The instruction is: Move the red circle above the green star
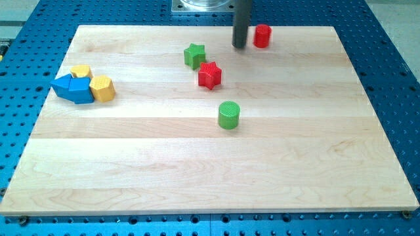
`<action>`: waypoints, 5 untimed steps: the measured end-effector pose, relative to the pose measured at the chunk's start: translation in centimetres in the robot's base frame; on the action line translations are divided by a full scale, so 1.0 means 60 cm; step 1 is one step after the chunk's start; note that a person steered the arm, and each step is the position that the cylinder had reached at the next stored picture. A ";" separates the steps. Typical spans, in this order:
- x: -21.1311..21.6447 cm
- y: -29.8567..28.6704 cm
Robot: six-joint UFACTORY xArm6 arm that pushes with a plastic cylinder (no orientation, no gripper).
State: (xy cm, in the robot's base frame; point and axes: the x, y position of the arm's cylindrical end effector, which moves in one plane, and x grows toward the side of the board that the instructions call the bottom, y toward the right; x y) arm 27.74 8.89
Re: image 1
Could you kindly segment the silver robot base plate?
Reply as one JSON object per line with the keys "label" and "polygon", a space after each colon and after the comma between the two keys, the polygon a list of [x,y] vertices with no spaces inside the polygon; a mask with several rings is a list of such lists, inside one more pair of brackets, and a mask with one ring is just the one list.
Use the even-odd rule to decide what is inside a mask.
{"label": "silver robot base plate", "polygon": [[235,0],[172,0],[173,12],[231,12]]}

